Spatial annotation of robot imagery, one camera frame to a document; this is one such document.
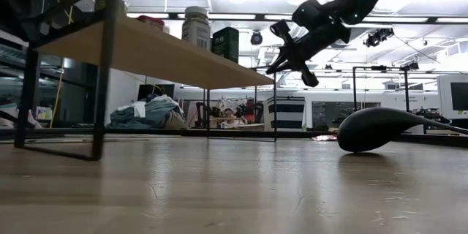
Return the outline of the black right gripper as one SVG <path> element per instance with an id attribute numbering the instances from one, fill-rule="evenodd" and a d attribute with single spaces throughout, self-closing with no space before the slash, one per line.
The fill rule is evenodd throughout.
<path id="1" fill-rule="evenodd" d="M 317 53 L 341 40 L 350 41 L 351 31 L 341 21 L 339 0 L 321 4 L 318 0 L 307 0 L 300 4 L 292 14 L 292 20 L 308 32 L 294 40 L 290 36 L 290 28 L 286 20 L 280 20 L 270 27 L 271 32 L 281 38 L 284 44 L 279 47 L 279 55 L 266 74 L 274 74 L 285 70 L 301 73 L 301 79 L 306 86 L 316 87 L 319 80 L 311 72 L 305 61 Z"/>

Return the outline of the green rectangular spice tin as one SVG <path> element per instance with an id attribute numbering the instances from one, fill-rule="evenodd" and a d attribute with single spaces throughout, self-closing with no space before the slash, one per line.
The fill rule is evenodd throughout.
<path id="1" fill-rule="evenodd" d="M 239 31 L 232 27 L 225 27 L 213 33 L 211 52 L 238 63 Z"/>

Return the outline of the white-lidded spice bottle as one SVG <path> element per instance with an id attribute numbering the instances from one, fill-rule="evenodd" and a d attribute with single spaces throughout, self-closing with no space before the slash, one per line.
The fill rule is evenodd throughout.
<path id="1" fill-rule="evenodd" d="M 198 6 L 185 9 L 181 39 L 204 50 L 211 50 L 211 24 L 208 21 L 208 10 Z"/>

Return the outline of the black and white striped bin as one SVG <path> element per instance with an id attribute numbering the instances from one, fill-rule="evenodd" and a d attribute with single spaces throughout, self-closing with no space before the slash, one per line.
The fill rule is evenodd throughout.
<path id="1" fill-rule="evenodd" d="M 306 100 L 304 97 L 276 97 L 263 102 L 265 131 L 302 132 Z"/>

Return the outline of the black metal stand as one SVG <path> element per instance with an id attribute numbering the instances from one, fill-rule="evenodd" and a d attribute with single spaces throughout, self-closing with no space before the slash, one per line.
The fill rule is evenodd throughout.
<path id="1" fill-rule="evenodd" d="M 358 69 L 369 69 L 370 71 L 378 71 L 381 73 L 389 73 L 392 69 L 403 72 L 404 74 L 404 92 L 405 92 L 405 110 L 410 112 L 410 96 L 409 96 L 409 85 L 408 85 L 408 69 L 403 67 L 387 67 L 384 65 L 380 66 L 357 66 L 352 68 L 352 91 L 353 91 L 353 108 L 356 112 L 358 110 L 358 101 L 357 101 L 357 85 L 356 85 L 356 71 Z"/>

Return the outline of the black track lights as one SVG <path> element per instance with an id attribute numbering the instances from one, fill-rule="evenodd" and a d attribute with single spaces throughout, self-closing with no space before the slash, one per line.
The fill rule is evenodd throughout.
<path id="1" fill-rule="evenodd" d="M 376 47 L 393 35 L 394 31 L 392 28 L 377 29 L 367 34 L 367 39 L 363 41 L 363 44 L 368 48 Z"/>

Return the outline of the pile of assorted clutter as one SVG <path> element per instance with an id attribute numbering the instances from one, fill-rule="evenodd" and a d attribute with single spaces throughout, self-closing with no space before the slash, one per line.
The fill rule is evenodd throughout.
<path id="1" fill-rule="evenodd" d="M 263 103 L 252 97 L 197 101 L 190 105 L 189 124 L 198 129 L 264 130 Z"/>

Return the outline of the black plastic ladle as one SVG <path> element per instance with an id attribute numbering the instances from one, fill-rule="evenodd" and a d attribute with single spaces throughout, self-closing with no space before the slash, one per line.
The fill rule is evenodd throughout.
<path id="1" fill-rule="evenodd" d="M 346 117 L 338 128 L 336 139 L 342 150 L 360 153 L 379 148 L 418 125 L 441 127 L 468 135 L 468 129 L 432 121 L 404 110 L 372 107 Z"/>

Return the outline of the black screen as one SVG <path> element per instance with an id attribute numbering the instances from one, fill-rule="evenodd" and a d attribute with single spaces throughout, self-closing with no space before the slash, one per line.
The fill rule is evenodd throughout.
<path id="1" fill-rule="evenodd" d="M 175 91 L 174 84 L 140 84 L 137 94 L 137 100 L 146 101 L 153 94 L 157 96 L 167 95 L 173 98 Z"/>

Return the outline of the pile of clothes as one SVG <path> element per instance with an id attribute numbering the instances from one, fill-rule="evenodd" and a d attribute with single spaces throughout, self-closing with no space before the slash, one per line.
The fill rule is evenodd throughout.
<path id="1" fill-rule="evenodd" d="M 147 96 L 144 100 L 117 108 L 110 114 L 108 129 L 188 129 L 184 112 L 167 95 Z"/>

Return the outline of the white machine with dark screen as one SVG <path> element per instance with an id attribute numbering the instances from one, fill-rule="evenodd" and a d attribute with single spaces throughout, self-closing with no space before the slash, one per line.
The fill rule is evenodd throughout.
<path id="1" fill-rule="evenodd" d="M 437 77 L 440 114 L 449 120 L 468 119 L 468 75 Z"/>

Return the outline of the wooden shelf with black frame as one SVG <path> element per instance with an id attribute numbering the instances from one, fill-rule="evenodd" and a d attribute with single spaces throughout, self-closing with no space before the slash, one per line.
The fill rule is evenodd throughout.
<path id="1" fill-rule="evenodd" d="M 26 148 L 29 111 L 33 109 L 35 88 L 40 71 L 41 53 L 82 60 L 99 67 L 96 89 L 94 133 L 89 155 L 48 150 L 49 154 L 86 161 L 102 157 L 105 136 L 105 108 L 110 71 L 119 69 L 139 75 L 183 83 L 207 91 L 221 88 L 271 85 L 272 79 L 242 67 L 207 50 L 158 32 L 126 15 L 116 12 L 115 2 L 93 12 L 90 18 L 75 22 L 47 36 L 40 33 L 43 22 L 80 0 L 63 0 L 34 19 L 39 33 L 29 41 L 23 79 L 18 127 L 14 146 Z"/>

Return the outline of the black aluminium table frame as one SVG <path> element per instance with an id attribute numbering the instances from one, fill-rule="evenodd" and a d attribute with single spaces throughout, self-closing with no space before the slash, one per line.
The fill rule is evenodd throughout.
<path id="1" fill-rule="evenodd" d="M 33 137 L 61 137 L 65 135 L 93 135 L 92 128 L 52 128 L 52 129 L 27 129 L 25 138 Z M 276 138 L 276 139 L 300 139 L 316 137 L 319 135 L 333 135 L 332 132 L 261 132 L 243 131 L 235 129 L 106 129 L 106 135 L 171 135 L 185 137 L 237 137 L 237 138 Z M 468 136 L 453 135 L 415 135 L 401 134 L 393 138 L 394 141 L 406 143 L 422 143 L 441 146 L 453 146 L 468 148 Z"/>

